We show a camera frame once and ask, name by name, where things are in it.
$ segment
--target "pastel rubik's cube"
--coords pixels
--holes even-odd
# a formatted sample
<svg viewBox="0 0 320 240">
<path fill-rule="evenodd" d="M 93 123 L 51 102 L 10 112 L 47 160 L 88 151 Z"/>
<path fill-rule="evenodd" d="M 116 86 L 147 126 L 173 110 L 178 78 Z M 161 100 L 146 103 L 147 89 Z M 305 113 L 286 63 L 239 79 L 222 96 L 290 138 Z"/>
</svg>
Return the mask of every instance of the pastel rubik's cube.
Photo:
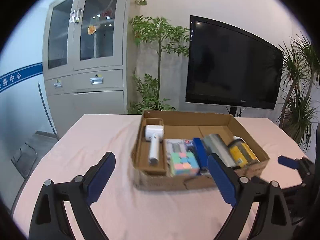
<svg viewBox="0 0 320 240">
<path fill-rule="evenodd" d="M 199 171 L 199 165 L 192 152 L 171 153 L 170 171 L 175 175 L 196 175 Z"/>
</svg>

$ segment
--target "monitor stand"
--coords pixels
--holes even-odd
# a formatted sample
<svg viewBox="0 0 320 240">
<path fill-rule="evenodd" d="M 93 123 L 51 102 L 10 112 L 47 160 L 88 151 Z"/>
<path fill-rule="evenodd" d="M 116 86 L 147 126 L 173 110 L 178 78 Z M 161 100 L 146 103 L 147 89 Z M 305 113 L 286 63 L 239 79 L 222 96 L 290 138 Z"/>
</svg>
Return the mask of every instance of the monitor stand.
<svg viewBox="0 0 320 240">
<path fill-rule="evenodd" d="M 234 117 L 236 117 L 237 107 L 236 106 L 230 106 L 229 114 L 232 114 Z"/>
</svg>

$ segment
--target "cabinet drawer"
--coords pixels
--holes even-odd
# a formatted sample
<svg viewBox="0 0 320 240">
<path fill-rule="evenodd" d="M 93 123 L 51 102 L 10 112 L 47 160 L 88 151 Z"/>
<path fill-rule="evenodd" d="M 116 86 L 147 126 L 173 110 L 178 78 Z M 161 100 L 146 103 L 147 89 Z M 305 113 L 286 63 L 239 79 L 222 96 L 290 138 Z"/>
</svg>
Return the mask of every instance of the cabinet drawer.
<svg viewBox="0 0 320 240">
<path fill-rule="evenodd" d="M 77 90 L 123 87 L 122 69 L 76 74 Z"/>
<path fill-rule="evenodd" d="M 78 116 L 84 114 L 124 114 L 123 91 L 101 91 L 74 94 Z"/>
<path fill-rule="evenodd" d="M 71 93 L 73 91 L 73 76 L 65 76 L 44 81 L 47 95 Z"/>
</svg>

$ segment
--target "flat screen monitor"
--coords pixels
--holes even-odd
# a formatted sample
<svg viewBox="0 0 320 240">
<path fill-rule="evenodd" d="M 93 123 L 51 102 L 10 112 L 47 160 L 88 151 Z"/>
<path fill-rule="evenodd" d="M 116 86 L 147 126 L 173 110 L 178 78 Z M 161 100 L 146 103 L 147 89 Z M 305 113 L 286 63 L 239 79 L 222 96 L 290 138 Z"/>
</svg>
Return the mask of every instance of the flat screen monitor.
<svg viewBox="0 0 320 240">
<path fill-rule="evenodd" d="M 190 16 L 186 102 L 274 109 L 283 53 L 229 24 Z"/>
</svg>

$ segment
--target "cabinet handle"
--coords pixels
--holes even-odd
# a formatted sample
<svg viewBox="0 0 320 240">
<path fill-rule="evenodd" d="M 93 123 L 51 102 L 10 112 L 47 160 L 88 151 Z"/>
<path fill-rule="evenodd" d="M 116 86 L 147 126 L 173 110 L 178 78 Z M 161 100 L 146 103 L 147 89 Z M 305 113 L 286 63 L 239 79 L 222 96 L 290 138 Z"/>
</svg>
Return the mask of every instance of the cabinet handle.
<svg viewBox="0 0 320 240">
<path fill-rule="evenodd" d="M 75 23 L 80 22 L 81 10 L 82 10 L 81 8 L 78 8 L 78 10 L 77 10 Z"/>
<path fill-rule="evenodd" d="M 101 77 L 101 78 L 90 78 L 90 82 L 91 82 L 92 85 L 102 84 L 103 83 L 103 77 Z"/>
<path fill-rule="evenodd" d="M 70 21 L 69 23 L 73 23 L 75 22 L 75 14 L 76 14 L 76 10 L 73 10 L 70 14 Z"/>
<path fill-rule="evenodd" d="M 62 82 L 54 83 L 54 88 L 62 88 Z"/>
</svg>

